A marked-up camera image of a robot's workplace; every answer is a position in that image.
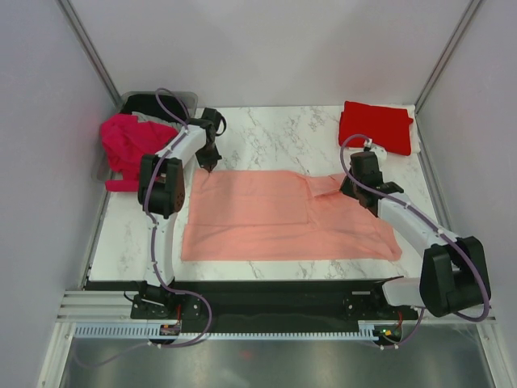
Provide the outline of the grey plastic bin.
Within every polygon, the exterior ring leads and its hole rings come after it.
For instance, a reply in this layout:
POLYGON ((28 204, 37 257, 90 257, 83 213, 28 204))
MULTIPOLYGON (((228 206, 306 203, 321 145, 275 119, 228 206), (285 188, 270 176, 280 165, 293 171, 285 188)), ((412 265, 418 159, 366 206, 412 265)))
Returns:
MULTIPOLYGON (((160 101, 160 98, 159 98, 160 94, 174 96, 182 105, 186 105, 186 107, 185 107, 185 112, 187 114, 186 120, 188 120, 188 118, 194 116, 195 110, 197 109, 198 97, 195 93, 185 92, 185 91, 169 92, 169 91, 165 91, 163 89, 160 89, 158 91, 133 91, 133 92, 125 93, 122 95, 123 104, 130 95, 140 94, 140 93, 155 94, 157 101, 163 107, 163 109, 167 113, 169 113, 174 119, 176 119, 177 123, 180 123, 180 124, 183 120, 179 119, 178 117, 174 116, 172 113, 170 113, 169 111, 166 110, 166 108, 162 105, 162 102, 160 101)), ((120 110, 116 111, 116 109, 115 109, 114 114, 111 117, 113 117, 116 114, 121 114, 120 110)), ((100 144, 100 154, 95 163, 95 166, 93 167, 91 178, 95 182, 104 183, 110 179, 110 176, 111 176, 111 173, 113 172, 113 170, 108 165, 107 154, 103 149, 100 136, 99 136, 99 144, 100 144)))

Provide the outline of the salmon pink t shirt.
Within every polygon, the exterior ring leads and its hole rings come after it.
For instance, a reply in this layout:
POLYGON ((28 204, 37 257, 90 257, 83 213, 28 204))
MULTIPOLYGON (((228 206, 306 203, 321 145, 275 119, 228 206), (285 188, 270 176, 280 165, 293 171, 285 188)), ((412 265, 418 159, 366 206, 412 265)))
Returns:
POLYGON ((197 170, 183 261, 399 260, 393 227, 343 195, 343 178, 197 170))

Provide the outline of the magenta t shirt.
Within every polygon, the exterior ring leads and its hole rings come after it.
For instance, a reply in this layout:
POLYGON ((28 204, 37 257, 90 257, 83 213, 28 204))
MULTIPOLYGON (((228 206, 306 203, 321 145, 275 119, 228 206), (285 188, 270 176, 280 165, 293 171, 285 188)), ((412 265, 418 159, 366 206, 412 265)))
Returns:
POLYGON ((155 154, 179 131, 170 124, 141 121, 136 115, 116 114, 100 126, 100 138, 107 154, 109 167, 121 179, 109 179, 105 187, 109 192, 137 192, 141 158, 155 154))

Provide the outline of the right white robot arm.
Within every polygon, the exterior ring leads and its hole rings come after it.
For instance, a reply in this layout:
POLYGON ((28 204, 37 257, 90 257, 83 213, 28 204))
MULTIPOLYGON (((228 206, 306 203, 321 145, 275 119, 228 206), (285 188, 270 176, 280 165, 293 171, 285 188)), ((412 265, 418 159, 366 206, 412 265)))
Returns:
POLYGON ((490 279, 484 247, 432 221, 404 190, 386 182, 371 150, 351 155, 341 191, 392 226, 422 258, 419 276, 385 281, 370 297, 372 313, 388 318, 399 306, 426 309, 436 318, 454 314, 480 323, 490 312, 490 279))

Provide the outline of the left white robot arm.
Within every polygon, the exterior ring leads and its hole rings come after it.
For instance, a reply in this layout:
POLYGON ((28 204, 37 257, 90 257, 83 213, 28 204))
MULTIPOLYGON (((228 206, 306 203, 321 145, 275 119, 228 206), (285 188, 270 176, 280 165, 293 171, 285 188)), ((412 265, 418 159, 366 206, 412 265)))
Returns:
POLYGON ((177 309, 172 248, 174 225, 187 198, 184 167, 195 159, 199 167, 212 172, 221 155, 216 139, 226 130, 226 119, 213 108, 200 118, 190 118, 179 134, 155 154, 141 158, 137 199, 148 219, 148 250, 144 280, 134 304, 144 302, 160 318, 177 309))

